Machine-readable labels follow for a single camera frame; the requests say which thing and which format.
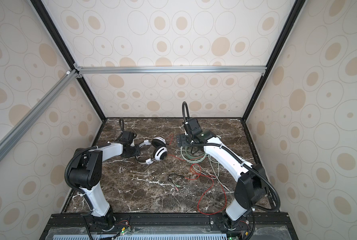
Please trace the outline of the black vertical frame post left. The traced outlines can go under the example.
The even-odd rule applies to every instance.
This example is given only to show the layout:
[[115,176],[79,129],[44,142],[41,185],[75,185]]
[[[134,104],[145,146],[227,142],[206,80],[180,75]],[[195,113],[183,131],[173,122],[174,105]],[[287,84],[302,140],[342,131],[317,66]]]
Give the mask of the black vertical frame post left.
[[45,5],[42,1],[31,0],[30,3],[34,7],[36,13],[38,14],[39,18],[41,19],[42,23],[44,24],[46,30],[50,34],[51,38],[53,39],[55,45],[57,46],[58,50],[60,51],[62,57],[65,59],[67,65],[70,69],[76,70],[79,77],[77,77],[77,81],[81,86],[82,90],[84,91],[85,95],[87,96],[88,100],[90,101],[91,105],[93,106],[95,112],[97,113],[98,117],[102,122],[106,120],[106,116],[104,115],[101,107],[99,106],[97,100],[95,99],[90,87],[88,86],[87,82],[85,81],[84,77],[79,73],[79,70],[76,68],[75,60],[71,55],[66,43],[64,42],[62,36],[60,35],[56,25],[54,24],[51,16],[49,15],[48,11],[45,8]]

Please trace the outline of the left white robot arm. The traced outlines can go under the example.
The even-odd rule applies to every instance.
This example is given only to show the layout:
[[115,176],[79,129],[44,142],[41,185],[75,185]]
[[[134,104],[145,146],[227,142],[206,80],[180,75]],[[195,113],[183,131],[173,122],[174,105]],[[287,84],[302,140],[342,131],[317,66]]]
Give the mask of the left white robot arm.
[[77,149],[66,166],[65,182],[82,194],[88,204],[89,215],[106,231],[114,226],[115,217],[100,186],[102,163],[116,156],[131,158],[139,154],[139,145],[108,142],[101,146]]

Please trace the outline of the black vertical frame post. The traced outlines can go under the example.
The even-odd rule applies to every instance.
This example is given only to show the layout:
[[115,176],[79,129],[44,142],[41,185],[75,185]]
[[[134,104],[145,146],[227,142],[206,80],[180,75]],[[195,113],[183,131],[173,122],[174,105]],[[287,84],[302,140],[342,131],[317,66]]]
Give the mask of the black vertical frame post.
[[268,62],[266,64],[266,71],[265,73],[261,76],[261,78],[258,81],[258,84],[253,92],[252,97],[250,98],[250,101],[247,105],[247,108],[244,112],[244,115],[242,116],[241,121],[244,123],[247,121],[250,113],[252,112],[252,109],[261,93],[261,91],[263,90],[263,87],[265,86],[265,83],[270,75],[270,73],[273,70],[273,67],[286,43],[287,38],[290,35],[290,32],[292,30],[292,28],[295,25],[295,22],[297,20],[297,18],[299,17],[299,14],[302,11],[302,8],[304,7],[306,3],[306,0],[296,0],[293,4],[293,7],[285,21],[285,24],[280,32],[279,38],[276,42],[276,44],[274,45],[274,48],[271,52],[271,55],[268,59]]
[[97,113],[98,117],[102,122],[106,120],[106,116],[104,115],[101,107],[99,106],[97,100],[95,99],[90,87],[88,86],[87,82],[85,81],[84,77],[79,73],[79,70],[76,68],[75,60],[71,55],[66,43],[64,42],[62,36],[60,35],[56,25],[54,24],[51,16],[49,15],[48,11],[45,8],[45,5],[42,1],[31,0],[30,3],[34,7],[36,13],[38,14],[39,18],[41,19],[42,23],[44,24],[46,30],[50,34],[51,38],[53,39],[55,45],[57,46],[58,50],[60,51],[62,57],[65,59],[67,65],[70,69],[76,70],[79,77],[77,77],[77,81],[81,86],[82,90],[84,91],[85,95],[87,96],[88,100],[90,101],[91,105],[93,106],[95,112]]

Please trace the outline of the white black headphones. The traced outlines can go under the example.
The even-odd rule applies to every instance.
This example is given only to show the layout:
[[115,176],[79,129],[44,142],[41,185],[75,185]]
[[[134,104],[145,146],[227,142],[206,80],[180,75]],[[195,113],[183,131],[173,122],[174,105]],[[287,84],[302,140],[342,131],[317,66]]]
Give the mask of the white black headphones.
[[167,147],[166,141],[162,137],[155,137],[151,141],[144,140],[143,143],[139,144],[138,146],[144,147],[152,145],[155,147],[152,158],[146,160],[140,160],[138,157],[135,157],[136,161],[142,165],[151,165],[154,162],[159,162],[164,160],[167,156]]

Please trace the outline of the silver aluminium rail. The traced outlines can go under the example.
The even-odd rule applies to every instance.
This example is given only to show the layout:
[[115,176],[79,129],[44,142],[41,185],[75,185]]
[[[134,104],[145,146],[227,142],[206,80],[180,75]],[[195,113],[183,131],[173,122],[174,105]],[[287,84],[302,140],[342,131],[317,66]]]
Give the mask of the silver aluminium rail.
[[81,74],[265,73],[266,66],[77,67]]
[[21,119],[16,126],[0,141],[0,162],[17,144],[22,136],[33,126],[47,108],[54,102],[71,80],[76,79],[77,71],[71,70],[52,87],[43,98]]

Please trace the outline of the silver aluminium rail left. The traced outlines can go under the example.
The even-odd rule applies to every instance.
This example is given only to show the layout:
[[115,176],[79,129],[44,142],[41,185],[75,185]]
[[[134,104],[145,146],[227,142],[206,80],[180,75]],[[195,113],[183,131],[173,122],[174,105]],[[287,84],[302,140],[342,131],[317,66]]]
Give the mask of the silver aluminium rail left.
[[71,70],[52,87],[43,98],[21,119],[16,126],[0,141],[0,162],[17,144],[22,136],[33,126],[47,108],[54,102],[71,80],[76,79],[77,71]]

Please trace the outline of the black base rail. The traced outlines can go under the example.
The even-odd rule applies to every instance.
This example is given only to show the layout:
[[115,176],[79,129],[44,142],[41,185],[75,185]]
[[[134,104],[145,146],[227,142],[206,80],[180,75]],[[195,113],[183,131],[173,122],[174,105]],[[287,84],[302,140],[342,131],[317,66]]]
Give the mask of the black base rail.
[[286,213],[258,213],[228,223],[223,214],[109,213],[52,215],[42,240],[296,240]]

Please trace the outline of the mint green headphones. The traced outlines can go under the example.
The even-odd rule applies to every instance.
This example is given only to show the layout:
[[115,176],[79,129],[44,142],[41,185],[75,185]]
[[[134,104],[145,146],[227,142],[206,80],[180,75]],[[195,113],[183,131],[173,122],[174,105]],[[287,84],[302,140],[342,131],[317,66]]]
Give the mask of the mint green headphones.
[[211,161],[211,156],[206,154],[200,147],[192,146],[180,148],[180,154],[182,159],[190,164],[199,164],[206,158]]

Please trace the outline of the silver aluminium rail back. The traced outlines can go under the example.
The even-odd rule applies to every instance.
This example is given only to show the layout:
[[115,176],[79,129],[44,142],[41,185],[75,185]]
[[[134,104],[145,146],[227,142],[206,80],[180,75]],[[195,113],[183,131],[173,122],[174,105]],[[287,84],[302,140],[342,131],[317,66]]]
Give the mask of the silver aluminium rail back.
[[77,67],[81,74],[265,73],[266,66]]

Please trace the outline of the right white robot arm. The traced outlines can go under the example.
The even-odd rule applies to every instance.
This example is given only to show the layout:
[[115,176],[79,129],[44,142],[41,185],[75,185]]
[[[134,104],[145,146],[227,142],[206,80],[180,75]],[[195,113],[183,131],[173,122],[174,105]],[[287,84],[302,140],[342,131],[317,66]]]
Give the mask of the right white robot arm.
[[[211,132],[202,133],[193,138],[180,134],[177,135],[176,140],[179,147],[203,148],[206,154],[217,160],[232,175],[236,181],[234,200],[225,210],[231,222],[247,216],[254,209],[271,213],[279,211],[281,202],[278,192],[265,176],[262,165],[252,165],[238,156]],[[271,209],[256,204],[267,194],[271,194],[274,201],[274,207]]]

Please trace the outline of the black vertical frame post right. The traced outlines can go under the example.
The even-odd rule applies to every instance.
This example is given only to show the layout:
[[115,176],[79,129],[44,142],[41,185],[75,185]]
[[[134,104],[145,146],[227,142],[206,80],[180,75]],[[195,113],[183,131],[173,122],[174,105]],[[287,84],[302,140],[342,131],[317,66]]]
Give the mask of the black vertical frame post right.
[[252,97],[250,98],[250,101],[247,105],[247,108],[244,112],[244,115],[242,116],[241,121],[244,123],[247,121],[250,113],[252,112],[252,109],[261,93],[261,91],[263,90],[263,87],[265,86],[265,83],[270,75],[270,73],[273,70],[273,67],[286,43],[287,38],[290,35],[290,32],[292,30],[292,28],[295,25],[295,22],[297,20],[297,18],[299,17],[299,14],[302,11],[302,8],[304,7],[306,3],[306,0],[296,0],[293,4],[293,7],[285,21],[285,24],[280,32],[279,38],[276,42],[276,44],[274,45],[274,48],[271,52],[271,55],[268,59],[268,62],[266,64],[266,71],[265,73],[261,76],[261,78],[258,81],[258,84],[253,92]]

